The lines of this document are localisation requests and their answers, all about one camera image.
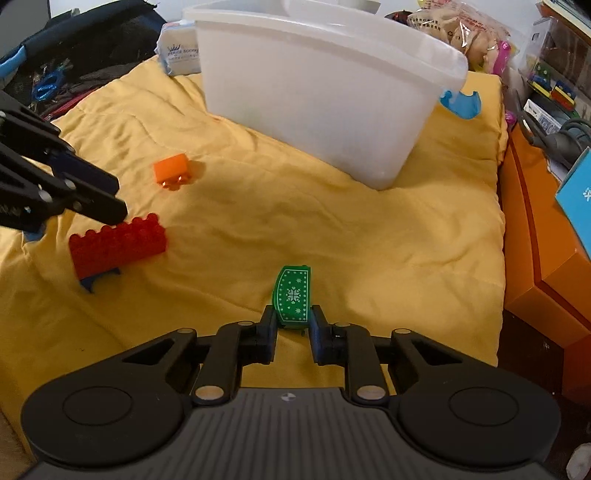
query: yellow blanket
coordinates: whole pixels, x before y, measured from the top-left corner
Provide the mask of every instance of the yellow blanket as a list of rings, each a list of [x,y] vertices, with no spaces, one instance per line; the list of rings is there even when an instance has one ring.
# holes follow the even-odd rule
[[[331,323],[382,336],[407,327],[495,364],[506,128],[499,79],[470,74],[473,90],[482,113],[463,121],[437,106],[383,192],[209,115],[200,77],[168,78],[154,59],[91,94],[57,125],[81,157],[117,175],[129,218],[159,214],[168,251],[101,278],[89,294],[67,240],[97,222],[66,212],[28,244],[0,230],[0,407],[11,424],[20,432],[24,400],[54,377],[179,327],[210,335],[258,320],[286,264],[311,266],[312,302]],[[152,164],[180,152],[204,175],[163,190]],[[243,376],[255,386],[342,384],[342,371],[315,366],[307,338],[289,331],[274,364]]]

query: white plastic package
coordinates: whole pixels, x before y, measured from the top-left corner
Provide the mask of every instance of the white plastic package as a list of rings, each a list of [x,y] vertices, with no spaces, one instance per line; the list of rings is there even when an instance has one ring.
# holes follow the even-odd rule
[[[200,73],[195,22],[180,20],[162,26],[154,50],[167,75]]]

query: clear plastic bag of snacks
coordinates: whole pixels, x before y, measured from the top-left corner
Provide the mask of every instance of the clear plastic bag of snacks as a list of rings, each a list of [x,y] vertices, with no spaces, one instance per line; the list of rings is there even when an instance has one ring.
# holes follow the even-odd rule
[[[456,0],[418,0],[408,25],[461,51],[476,72],[501,76],[516,53],[506,26]]]

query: snowflake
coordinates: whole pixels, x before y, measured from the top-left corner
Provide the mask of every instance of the snowflake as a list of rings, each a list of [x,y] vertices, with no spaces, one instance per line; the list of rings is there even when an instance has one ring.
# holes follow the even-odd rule
[[[290,288],[287,290],[287,301],[292,303],[300,301],[300,291],[296,290],[295,288]]]

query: translucent storage container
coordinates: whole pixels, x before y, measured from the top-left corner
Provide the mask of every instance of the translucent storage container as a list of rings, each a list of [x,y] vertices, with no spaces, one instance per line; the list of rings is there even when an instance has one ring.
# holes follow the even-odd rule
[[[441,94],[463,86],[466,57],[366,12],[267,2],[272,13],[252,0],[185,9],[208,110],[389,187]]]

